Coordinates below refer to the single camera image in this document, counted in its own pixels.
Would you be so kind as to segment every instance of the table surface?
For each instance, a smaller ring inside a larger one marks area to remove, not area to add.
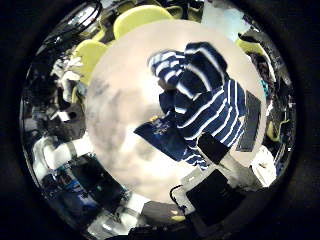
[[[155,201],[171,202],[169,190],[192,169],[153,148],[133,130],[161,116],[162,89],[147,67],[148,58],[165,49],[183,51],[189,42],[210,42],[228,63],[227,72],[261,101],[261,118],[252,152],[231,156],[249,166],[264,137],[266,101],[260,77],[249,58],[226,37],[199,23],[165,20],[138,27],[117,40],[96,65],[86,99],[89,136],[101,164],[121,184]]]

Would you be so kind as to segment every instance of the black cable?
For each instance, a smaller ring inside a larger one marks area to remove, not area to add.
[[[185,214],[186,206],[181,206],[181,207],[180,207],[180,205],[178,204],[177,200],[176,200],[175,197],[173,197],[173,195],[172,195],[172,192],[173,192],[175,189],[179,188],[179,187],[182,187],[182,185],[178,185],[178,186],[175,186],[175,187],[171,188],[169,195],[170,195],[171,200],[178,206],[178,208],[183,212],[183,214]]]
[[[102,4],[100,3],[100,1],[93,1],[93,2],[95,2],[95,3],[97,4],[96,8],[95,8],[94,11],[90,14],[90,16],[87,17],[87,18],[83,21],[83,22],[85,22],[85,21],[88,20],[94,13],[97,12],[96,17],[92,20],[91,23],[89,23],[87,26],[84,26],[83,28],[81,28],[81,29],[79,29],[78,31],[76,31],[75,33],[73,33],[69,38],[66,38],[66,39],[64,39],[63,41],[59,42],[59,43],[55,43],[54,46],[52,46],[52,47],[45,47],[45,48],[37,55],[37,57],[41,56],[42,54],[44,54],[44,53],[46,53],[46,52],[48,52],[48,51],[50,51],[50,50],[54,50],[54,49],[60,47],[63,43],[66,43],[66,42],[70,41],[75,35],[78,35],[78,34],[80,34],[81,32],[83,32],[84,30],[86,30],[87,28],[89,28],[89,27],[96,21],[96,19],[99,17],[99,15],[100,15],[100,13],[101,13],[101,11],[102,11]]]
[[[81,23],[78,23],[77,25],[75,25],[73,28],[68,29],[68,30],[66,30],[66,31],[63,31],[63,32],[61,32],[61,33],[59,33],[59,34],[56,34],[56,35],[54,35],[54,36],[46,39],[46,40],[44,41],[44,44],[46,44],[46,42],[49,42],[49,43],[50,43],[50,41],[51,41],[52,39],[55,39],[55,38],[58,38],[58,37],[62,37],[63,35],[65,35],[65,34],[71,32],[71,31],[75,30],[77,27],[81,26],[84,22],[86,22],[90,17],[92,17],[92,16],[96,13],[97,10],[100,9],[100,11],[101,11],[102,4],[101,4],[99,1],[92,0],[92,2],[88,3],[86,6],[84,6],[83,8],[81,8],[81,10],[79,10],[79,12],[82,11],[83,9],[85,9],[86,7],[88,7],[91,3],[96,3],[96,7],[95,7],[95,9],[93,10],[93,12],[92,12],[88,17],[86,17],[86,19],[84,19]],[[61,22],[60,24],[72,20],[75,15],[73,15],[73,16],[72,16],[71,18],[69,18],[69,19],[64,20],[64,21]]]

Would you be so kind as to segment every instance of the chair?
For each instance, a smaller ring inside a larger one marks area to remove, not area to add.
[[[170,6],[166,10],[175,18],[181,19],[183,15],[183,9],[180,6]]]
[[[264,55],[263,48],[259,43],[247,42],[238,38],[236,40],[236,45],[239,46],[245,53],[253,52],[262,56]]]
[[[188,20],[194,22],[201,22],[203,14],[203,6],[200,8],[188,7]]]
[[[82,41],[73,51],[72,57],[81,57],[83,63],[83,66],[75,67],[74,70],[81,75],[80,81],[86,86],[89,86],[91,73],[107,48],[103,43],[88,39]]]
[[[141,25],[160,21],[174,19],[174,17],[164,8],[155,5],[143,5],[132,8],[121,14],[113,25],[115,39],[119,39]]]

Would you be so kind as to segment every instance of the navy and white striped sweater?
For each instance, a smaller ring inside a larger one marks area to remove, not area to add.
[[[184,52],[164,51],[148,62],[152,73],[174,90],[159,95],[164,117],[135,130],[176,161],[207,164],[197,150],[202,133],[230,148],[243,133],[245,95],[227,72],[223,57],[207,42],[190,43]]]

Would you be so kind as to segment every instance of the striped shirt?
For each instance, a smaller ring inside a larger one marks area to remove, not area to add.
[[[160,94],[165,116],[157,119],[158,129],[149,129],[159,141],[158,149],[176,161],[206,169],[197,150],[198,138],[210,133],[229,148],[238,140],[243,133],[239,118],[245,114],[243,89],[228,76],[227,63],[207,42],[190,43],[184,52],[157,53],[148,65],[155,76],[174,89]]]

